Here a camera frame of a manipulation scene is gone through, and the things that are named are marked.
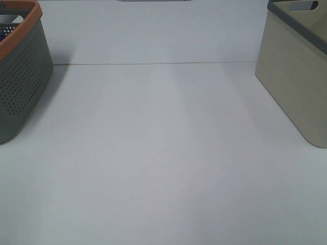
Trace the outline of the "beige basket grey rim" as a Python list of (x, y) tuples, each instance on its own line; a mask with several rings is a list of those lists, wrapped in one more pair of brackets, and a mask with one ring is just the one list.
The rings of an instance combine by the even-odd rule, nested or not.
[(310, 144), (326, 148), (326, 1), (269, 1), (255, 75)]

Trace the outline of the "grey perforated basket orange rim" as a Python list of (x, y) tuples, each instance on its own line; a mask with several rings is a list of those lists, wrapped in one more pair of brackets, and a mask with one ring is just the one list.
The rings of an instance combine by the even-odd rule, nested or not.
[(1, 143), (22, 128), (53, 73), (53, 61), (37, 1), (1, 1), (1, 15), (21, 16), (22, 22), (1, 22)]

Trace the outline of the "blue item in grey basket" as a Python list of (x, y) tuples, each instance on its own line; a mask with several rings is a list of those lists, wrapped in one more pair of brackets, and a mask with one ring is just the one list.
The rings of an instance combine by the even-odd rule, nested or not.
[(6, 33), (0, 31), (0, 41), (3, 41), (7, 37)]

